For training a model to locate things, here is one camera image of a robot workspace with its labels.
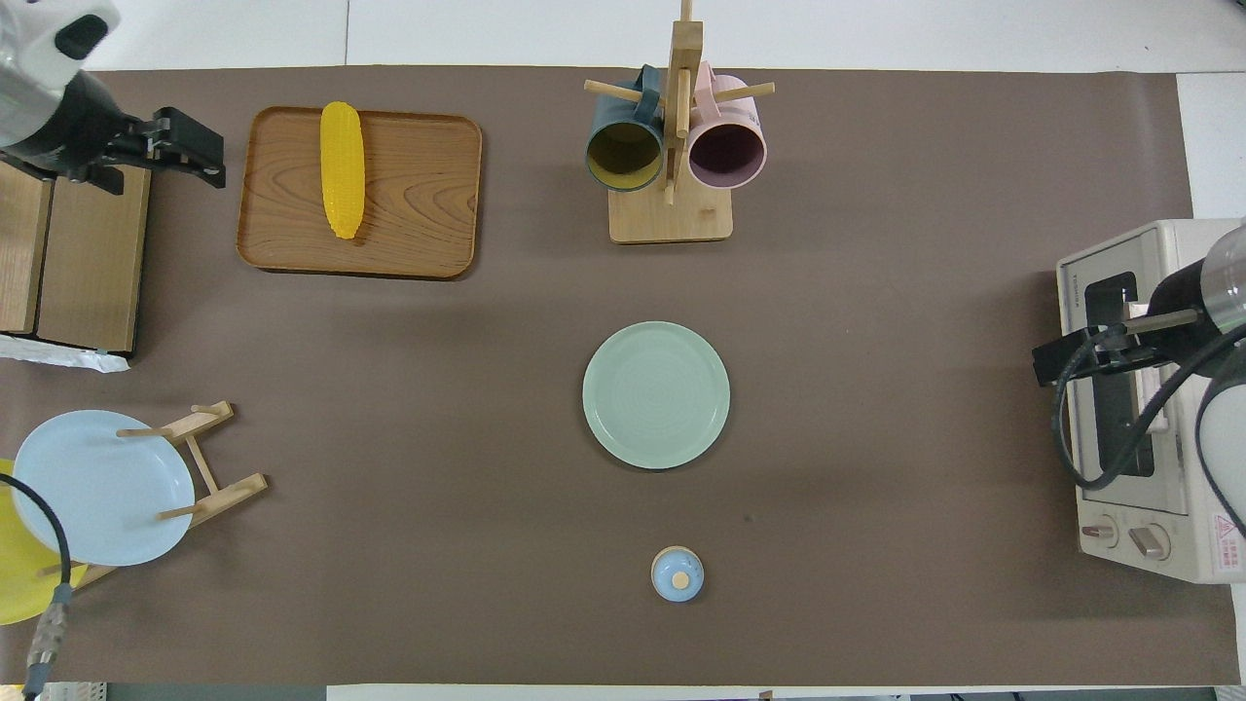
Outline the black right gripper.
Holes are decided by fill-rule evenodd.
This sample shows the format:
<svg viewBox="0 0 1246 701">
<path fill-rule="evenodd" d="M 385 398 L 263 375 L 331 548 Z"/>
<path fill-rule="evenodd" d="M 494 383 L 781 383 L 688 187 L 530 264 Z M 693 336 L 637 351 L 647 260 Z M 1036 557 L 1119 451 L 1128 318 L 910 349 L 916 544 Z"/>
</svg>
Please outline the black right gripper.
<svg viewBox="0 0 1246 701">
<path fill-rule="evenodd" d="M 1136 316 L 1141 331 L 1126 332 L 1131 341 L 1121 351 L 1129 362 L 1187 364 L 1197 351 L 1219 337 L 1219 324 L 1202 301 L 1202 259 L 1163 279 L 1148 304 L 1148 314 Z M 1054 387 L 1065 369 L 1069 379 L 1093 379 L 1111 374 L 1109 342 L 1120 337 L 1118 325 L 1087 325 L 1078 331 L 1032 349 L 1032 369 L 1040 387 Z"/>
</svg>

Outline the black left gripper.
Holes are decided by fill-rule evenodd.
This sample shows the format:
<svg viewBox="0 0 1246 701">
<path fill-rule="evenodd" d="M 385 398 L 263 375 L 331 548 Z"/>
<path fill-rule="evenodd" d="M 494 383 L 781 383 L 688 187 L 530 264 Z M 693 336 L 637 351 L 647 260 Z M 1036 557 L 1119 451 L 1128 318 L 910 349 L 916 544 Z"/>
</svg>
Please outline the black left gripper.
<svg viewBox="0 0 1246 701">
<path fill-rule="evenodd" d="M 117 139 L 128 139 L 137 125 L 141 125 L 138 117 L 125 115 L 101 81 L 90 73 L 76 73 L 45 125 L 14 144 L 2 146 L 2 163 L 36 179 L 65 177 L 107 194 L 121 194 L 125 174 L 112 166 L 110 148 Z M 164 107 L 155 112 L 146 133 L 161 154 L 169 152 L 196 161 L 146 161 L 148 171 L 193 176 L 213 188 L 227 186 L 223 167 L 197 164 L 221 163 L 224 157 L 223 137 L 201 121 L 178 108 Z"/>
</svg>

